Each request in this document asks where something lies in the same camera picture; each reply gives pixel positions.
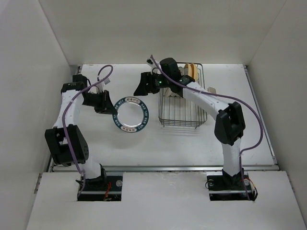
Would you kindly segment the white plate dark patterned rim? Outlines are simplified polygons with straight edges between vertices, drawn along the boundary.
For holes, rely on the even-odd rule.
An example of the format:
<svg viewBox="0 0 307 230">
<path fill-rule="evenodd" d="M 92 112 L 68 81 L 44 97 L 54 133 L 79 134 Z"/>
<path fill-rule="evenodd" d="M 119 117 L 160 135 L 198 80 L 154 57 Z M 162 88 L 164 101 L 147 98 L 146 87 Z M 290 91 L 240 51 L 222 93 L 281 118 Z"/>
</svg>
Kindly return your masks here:
<svg viewBox="0 0 307 230">
<path fill-rule="evenodd" d="M 124 97 L 114 105 L 117 114 L 113 115 L 116 127 L 127 133 L 137 133 L 145 129 L 149 122 L 147 105 L 136 97 Z"/>
</svg>

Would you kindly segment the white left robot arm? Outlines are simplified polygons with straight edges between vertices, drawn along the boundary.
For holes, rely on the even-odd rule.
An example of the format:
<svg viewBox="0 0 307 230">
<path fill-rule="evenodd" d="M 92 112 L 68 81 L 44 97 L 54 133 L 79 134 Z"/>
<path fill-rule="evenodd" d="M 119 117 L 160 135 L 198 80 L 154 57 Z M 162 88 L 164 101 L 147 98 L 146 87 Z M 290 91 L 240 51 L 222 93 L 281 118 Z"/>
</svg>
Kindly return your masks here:
<svg viewBox="0 0 307 230">
<path fill-rule="evenodd" d="M 65 83 L 61 89 L 62 103 L 58 118 L 51 129 L 45 131 L 45 139 L 55 165 L 75 165 L 82 179 L 79 184 L 91 184 L 96 190 L 107 186 L 107 175 L 103 166 L 94 163 L 89 156 L 89 146 L 78 127 L 82 106 L 89 106 L 98 114 L 116 115 L 109 91 L 103 83 L 92 85 L 87 80 Z"/>
</svg>

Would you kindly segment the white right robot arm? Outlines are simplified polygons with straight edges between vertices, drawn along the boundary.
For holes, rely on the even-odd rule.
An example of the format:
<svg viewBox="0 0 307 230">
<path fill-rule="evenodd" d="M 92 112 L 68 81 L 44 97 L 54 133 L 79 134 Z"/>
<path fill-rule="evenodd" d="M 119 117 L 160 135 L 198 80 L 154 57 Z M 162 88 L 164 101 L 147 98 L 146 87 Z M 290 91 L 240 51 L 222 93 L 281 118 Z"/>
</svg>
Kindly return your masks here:
<svg viewBox="0 0 307 230">
<path fill-rule="evenodd" d="M 203 109 L 215 121 L 214 135 L 222 144 L 224 164 L 222 183 L 232 189 L 244 178 L 240 163 L 240 145 L 246 127 L 241 105 L 237 102 L 226 103 L 201 87 L 196 78 L 183 75 L 177 62 L 169 57 L 160 63 L 153 58 L 146 60 L 151 71 L 141 74 L 135 96 L 147 96 L 169 88 L 173 93 L 193 102 Z"/>
</svg>

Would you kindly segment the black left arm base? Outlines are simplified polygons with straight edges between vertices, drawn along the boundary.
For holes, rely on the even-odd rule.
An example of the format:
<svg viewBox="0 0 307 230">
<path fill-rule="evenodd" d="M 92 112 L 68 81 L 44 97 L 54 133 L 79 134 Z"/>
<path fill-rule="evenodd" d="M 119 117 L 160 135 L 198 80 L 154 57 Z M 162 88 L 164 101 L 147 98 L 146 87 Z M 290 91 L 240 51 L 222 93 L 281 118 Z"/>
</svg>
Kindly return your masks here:
<svg viewBox="0 0 307 230">
<path fill-rule="evenodd" d="M 121 201 L 123 175 L 99 176 L 85 180 L 76 180 L 80 185 L 77 201 Z"/>
</svg>

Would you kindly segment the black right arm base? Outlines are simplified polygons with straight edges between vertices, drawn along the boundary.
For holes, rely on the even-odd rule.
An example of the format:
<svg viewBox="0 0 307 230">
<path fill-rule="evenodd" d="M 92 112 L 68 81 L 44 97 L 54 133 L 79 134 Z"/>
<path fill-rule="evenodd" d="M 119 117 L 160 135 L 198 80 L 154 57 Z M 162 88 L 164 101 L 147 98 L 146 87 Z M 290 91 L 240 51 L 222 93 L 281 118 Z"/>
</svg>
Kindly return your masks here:
<svg viewBox="0 0 307 230">
<path fill-rule="evenodd" d="M 248 174 L 244 174 L 244 179 L 240 173 L 235 177 L 208 174 L 205 186 L 210 201 L 255 201 L 258 197 L 258 190 Z"/>
</svg>

